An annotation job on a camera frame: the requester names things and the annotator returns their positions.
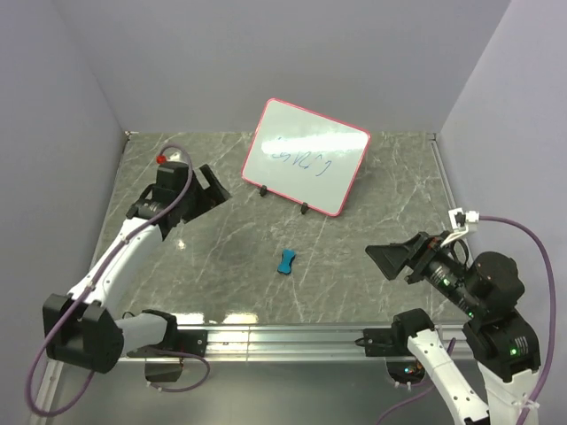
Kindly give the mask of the pink framed whiteboard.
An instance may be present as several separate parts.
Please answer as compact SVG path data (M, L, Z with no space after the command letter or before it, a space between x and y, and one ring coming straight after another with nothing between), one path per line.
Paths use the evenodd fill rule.
M271 98L260 116L241 175L268 192L337 217L370 141L364 129Z

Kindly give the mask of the blue whiteboard eraser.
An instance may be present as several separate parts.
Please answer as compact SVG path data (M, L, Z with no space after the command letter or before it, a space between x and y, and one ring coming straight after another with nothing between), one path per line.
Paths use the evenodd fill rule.
M292 271L292 263L296 258L296 252L289 249L284 249L281 255L280 263L277 267L279 274L289 275Z

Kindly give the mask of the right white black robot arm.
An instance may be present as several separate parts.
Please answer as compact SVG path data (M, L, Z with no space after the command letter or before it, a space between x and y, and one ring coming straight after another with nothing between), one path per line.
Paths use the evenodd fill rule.
M524 294L517 264L487 251L469 265L455 252L463 244L447 231L438 236L420 232L404 243L369 245L365 252L386 279L408 268L407 283L428 282L466 315L462 332L483 377L486 399L468 384L421 308L396 314L388 336L364 330L357 344L369 357L413 356L456 424L536 424L533 391L541 377L540 345L516 309Z

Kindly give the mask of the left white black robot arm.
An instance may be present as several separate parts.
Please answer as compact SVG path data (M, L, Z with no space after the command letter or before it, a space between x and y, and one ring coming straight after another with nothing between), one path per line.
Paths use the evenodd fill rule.
M209 165L196 173L182 162L159 165L126 214L119 234L87 275L65 295L50 295L43 304L48 358L105 374L130 352L150 347L159 356L178 349L189 352L176 317L146 309L127 319L114 319L117 305L138 269L178 224L185 224L230 197Z

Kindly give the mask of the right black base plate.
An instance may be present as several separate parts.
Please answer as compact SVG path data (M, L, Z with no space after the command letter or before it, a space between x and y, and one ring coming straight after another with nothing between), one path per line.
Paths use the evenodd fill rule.
M365 328L354 344L364 349L366 357L409 357L408 338L424 327Z

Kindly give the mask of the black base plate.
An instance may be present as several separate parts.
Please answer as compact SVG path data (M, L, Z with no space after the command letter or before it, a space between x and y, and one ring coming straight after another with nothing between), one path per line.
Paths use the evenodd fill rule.
M409 357L408 338L424 327L365 328L354 344L364 349L366 357Z
M174 356L177 352L204 357L207 340L208 331L203 328L179 328L163 342L127 352L126 356L130 358Z

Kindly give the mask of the aluminium front rail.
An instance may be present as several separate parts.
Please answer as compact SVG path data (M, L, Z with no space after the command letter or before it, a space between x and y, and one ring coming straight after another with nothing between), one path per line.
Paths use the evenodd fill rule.
M411 359L370 357L363 325L184 321L203 360L139 352L96 377L57 424L448 424Z

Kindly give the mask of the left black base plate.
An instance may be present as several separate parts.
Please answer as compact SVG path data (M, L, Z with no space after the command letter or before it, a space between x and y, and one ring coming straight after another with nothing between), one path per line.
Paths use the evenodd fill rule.
M126 356L130 358L174 356L177 352L204 357L207 340L208 331L203 328L179 328L163 342L127 352Z

